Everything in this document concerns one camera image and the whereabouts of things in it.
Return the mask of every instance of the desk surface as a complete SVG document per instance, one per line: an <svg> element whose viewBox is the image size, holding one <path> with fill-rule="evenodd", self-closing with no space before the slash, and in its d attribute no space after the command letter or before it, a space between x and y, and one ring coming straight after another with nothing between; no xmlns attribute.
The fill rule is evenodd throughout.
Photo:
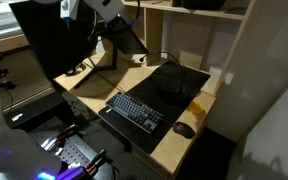
<svg viewBox="0 0 288 180"><path fill-rule="evenodd" d="M93 61L96 61L95 63L97 64L105 64L105 62L111 60L110 58L109 53L102 53L92 57ZM86 66L86 69L80 71L77 75L70 77L62 75L57 77L55 81L95 113L98 113L104 108L105 102L118 92L118 90L108 84L101 75L121 87L124 91L128 91L153 72L152 69L142 67L141 64L119 59L117 70L101 71L99 72L100 75L95 73L78 89L74 89L73 87L91 70L90 67ZM195 115L187 108L180 116L179 121L190 125L194 131L197 132L197 136L204 127L205 117L212 107L215 98L201 92L193 101L200 104L204 109L204 113ZM195 138L185 139L170 129L150 154L150 157L166 171L173 174L181 164Z"/></svg>

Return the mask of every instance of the black desk mat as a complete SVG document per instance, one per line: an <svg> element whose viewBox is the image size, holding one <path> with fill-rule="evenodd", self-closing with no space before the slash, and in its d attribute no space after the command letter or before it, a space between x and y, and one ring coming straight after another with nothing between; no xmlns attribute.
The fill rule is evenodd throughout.
<svg viewBox="0 0 288 180"><path fill-rule="evenodd" d="M168 122L174 123L209 77L208 74L167 62L128 93L164 114ZM171 128L161 121L152 134L148 134L115 111L108 110L105 107L99 116L147 154L154 151Z"/></svg>

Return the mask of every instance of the black mouse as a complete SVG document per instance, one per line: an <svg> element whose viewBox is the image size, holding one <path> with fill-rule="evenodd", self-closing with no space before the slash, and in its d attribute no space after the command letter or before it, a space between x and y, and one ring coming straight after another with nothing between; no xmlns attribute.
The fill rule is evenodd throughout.
<svg viewBox="0 0 288 180"><path fill-rule="evenodd" d="M187 124L183 122L176 122L173 124L174 132L181 134L186 139L192 139L195 135L195 131Z"/></svg>

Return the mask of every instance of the black keyboard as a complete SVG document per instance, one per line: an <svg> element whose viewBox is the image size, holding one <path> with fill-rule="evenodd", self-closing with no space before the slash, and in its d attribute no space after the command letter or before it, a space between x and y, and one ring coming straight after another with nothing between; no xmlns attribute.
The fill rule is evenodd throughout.
<svg viewBox="0 0 288 180"><path fill-rule="evenodd" d="M106 105L147 133L152 133L161 119L164 118L161 113L122 92L115 94L106 102Z"/></svg>

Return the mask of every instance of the white wall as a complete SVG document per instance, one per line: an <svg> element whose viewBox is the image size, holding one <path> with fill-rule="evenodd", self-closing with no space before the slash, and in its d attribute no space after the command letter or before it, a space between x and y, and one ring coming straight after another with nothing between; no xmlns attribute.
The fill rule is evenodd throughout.
<svg viewBox="0 0 288 180"><path fill-rule="evenodd" d="M259 0L208 115L207 127L240 141L288 87L288 0Z"/></svg>
<svg viewBox="0 0 288 180"><path fill-rule="evenodd" d="M288 90L249 133L241 163L232 158L228 180L288 180Z"/></svg>

